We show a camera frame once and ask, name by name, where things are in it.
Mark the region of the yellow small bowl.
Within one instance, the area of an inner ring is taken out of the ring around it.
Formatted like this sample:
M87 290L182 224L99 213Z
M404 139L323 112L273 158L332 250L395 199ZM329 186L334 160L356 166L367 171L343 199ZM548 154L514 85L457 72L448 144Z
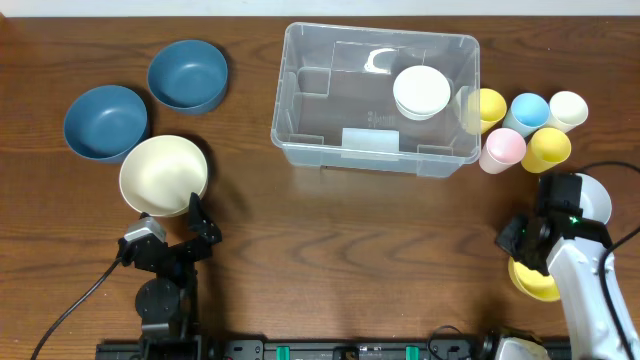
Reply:
M508 272L512 283L525 295L542 302L560 300L560 293L552 276L530 270L513 258L509 259Z

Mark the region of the light grey small bowl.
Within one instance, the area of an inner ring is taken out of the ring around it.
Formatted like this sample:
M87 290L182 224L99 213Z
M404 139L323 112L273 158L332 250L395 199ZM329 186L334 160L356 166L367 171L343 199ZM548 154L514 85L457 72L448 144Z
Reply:
M595 178L578 173L582 178L580 208L582 217L607 224L612 214L612 200L605 187Z

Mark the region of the yellow cup front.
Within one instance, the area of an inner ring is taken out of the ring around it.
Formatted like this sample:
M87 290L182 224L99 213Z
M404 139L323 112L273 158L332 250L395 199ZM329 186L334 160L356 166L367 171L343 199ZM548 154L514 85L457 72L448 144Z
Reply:
M542 128L534 133L527 144L521 164L530 173L542 173L566 161L571 151L571 141L564 132Z

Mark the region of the pink cup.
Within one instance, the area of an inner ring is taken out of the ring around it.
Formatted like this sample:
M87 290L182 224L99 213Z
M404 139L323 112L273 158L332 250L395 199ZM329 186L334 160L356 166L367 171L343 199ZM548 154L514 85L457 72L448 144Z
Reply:
M498 174L520 162L526 154L524 138L510 128L492 131L482 149L479 165L488 174Z

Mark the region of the light blue cup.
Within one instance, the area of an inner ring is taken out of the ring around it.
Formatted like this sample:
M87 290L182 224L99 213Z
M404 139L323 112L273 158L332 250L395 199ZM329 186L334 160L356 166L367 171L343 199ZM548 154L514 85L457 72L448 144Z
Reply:
M544 98L534 93L522 93L512 101L502 127L526 138L544 126L549 115L550 107Z

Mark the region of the white small bowl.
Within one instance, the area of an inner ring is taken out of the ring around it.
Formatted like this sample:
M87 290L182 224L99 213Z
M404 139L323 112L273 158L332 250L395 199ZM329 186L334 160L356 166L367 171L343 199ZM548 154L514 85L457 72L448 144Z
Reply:
M439 70L425 65L401 71L394 80L392 91L400 113L415 121L433 117L451 98L448 79Z

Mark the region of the clear plastic storage container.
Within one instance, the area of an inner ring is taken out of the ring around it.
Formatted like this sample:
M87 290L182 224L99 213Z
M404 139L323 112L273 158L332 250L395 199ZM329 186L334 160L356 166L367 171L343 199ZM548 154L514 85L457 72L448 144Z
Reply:
M408 117L397 76L429 66L450 98ZM446 178L481 154L480 45L470 35L296 22L284 33L271 140L296 166Z

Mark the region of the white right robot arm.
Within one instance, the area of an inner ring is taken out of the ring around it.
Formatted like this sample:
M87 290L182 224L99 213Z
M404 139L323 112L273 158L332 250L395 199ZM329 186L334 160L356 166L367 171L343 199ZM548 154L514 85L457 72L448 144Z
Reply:
M621 294L606 226L552 211L517 215L496 244L514 260L553 278L574 359L637 359L639 334Z

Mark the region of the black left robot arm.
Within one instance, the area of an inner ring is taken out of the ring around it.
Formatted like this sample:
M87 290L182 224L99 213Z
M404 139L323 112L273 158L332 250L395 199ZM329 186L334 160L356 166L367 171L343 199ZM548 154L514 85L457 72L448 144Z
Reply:
M141 286L135 299L145 339L183 341L197 324L195 264L212 256L212 247L222 241L222 235L195 193L190 195L187 215L188 231L195 235L191 240L168 245L165 229L147 213L118 240L123 266L155 275Z

